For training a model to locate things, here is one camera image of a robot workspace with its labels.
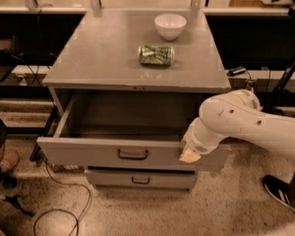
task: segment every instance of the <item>shoe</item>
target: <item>shoe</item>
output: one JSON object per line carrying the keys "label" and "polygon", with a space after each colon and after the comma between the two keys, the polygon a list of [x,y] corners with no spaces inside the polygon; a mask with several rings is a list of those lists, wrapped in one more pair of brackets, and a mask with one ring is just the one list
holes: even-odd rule
{"label": "shoe", "polygon": [[1,172],[7,173],[15,168],[20,160],[20,156],[16,151],[6,152],[0,162]]}
{"label": "shoe", "polygon": [[292,209],[295,212],[295,208],[291,206],[287,193],[289,185],[273,176],[267,175],[263,179],[263,184],[268,193],[279,203]]}

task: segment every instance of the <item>closed drawer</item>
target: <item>closed drawer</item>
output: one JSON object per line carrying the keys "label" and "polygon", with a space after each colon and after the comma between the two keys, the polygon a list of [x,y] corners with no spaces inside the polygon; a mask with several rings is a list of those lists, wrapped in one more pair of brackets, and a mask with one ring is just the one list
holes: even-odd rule
{"label": "closed drawer", "polygon": [[192,189],[197,181],[195,172],[93,169],[86,170],[94,187],[136,187]]}
{"label": "closed drawer", "polygon": [[225,153],[179,161],[202,97],[184,93],[75,93],[53,138],[37,142],[60,165],[219,171]]}

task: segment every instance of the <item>speckled floor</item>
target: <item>speckled floor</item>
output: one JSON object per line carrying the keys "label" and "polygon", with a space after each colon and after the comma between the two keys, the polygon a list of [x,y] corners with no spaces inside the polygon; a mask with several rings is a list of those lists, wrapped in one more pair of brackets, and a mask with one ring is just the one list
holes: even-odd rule
{"label": "speckled floor", "polygon": [[[52,208],[79,216],[87,200],[83,187],[53,182],[44,164],[30,163],[36,136],[9,136],[7,151],[21,161],[14,175],[18,186],[0,194],[22,195],[26,216],[0,201],[0,228],[11,236],[33,235],[38,217]],[[289,182],[295,164],[247,143],[228,140],[232,151],[219,174],[200,173],[190,193],[137,189],[94,189],[81,173],[56,173],[65,183],[89,187],[91,202],[80,222],[79,235],[295,235],[295,214],[264,190],[261,179],[272,174]],[[63,212],[44,216],[36,235],[69,235],[75,220]]]}

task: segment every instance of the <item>green can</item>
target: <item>green can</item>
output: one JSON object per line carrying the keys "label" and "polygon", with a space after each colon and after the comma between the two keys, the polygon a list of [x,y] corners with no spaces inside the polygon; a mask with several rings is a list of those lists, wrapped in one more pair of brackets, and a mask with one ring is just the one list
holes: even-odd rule
{"label": "green can", "polygon": [[144,44],[139,46],[139,61],[144,65],[170,66],[174,59],[174,47]]}

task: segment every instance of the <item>white bowl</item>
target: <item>white bowl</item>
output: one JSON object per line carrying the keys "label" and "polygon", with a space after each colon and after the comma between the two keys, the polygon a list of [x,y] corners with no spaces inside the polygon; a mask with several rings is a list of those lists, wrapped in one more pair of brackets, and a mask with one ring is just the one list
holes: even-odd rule
{"label": "white bowl", "polygon": [[178,14],[161,14],[155,18],[158,33],[165,40],[174,40],[186,27],[187,21]]}

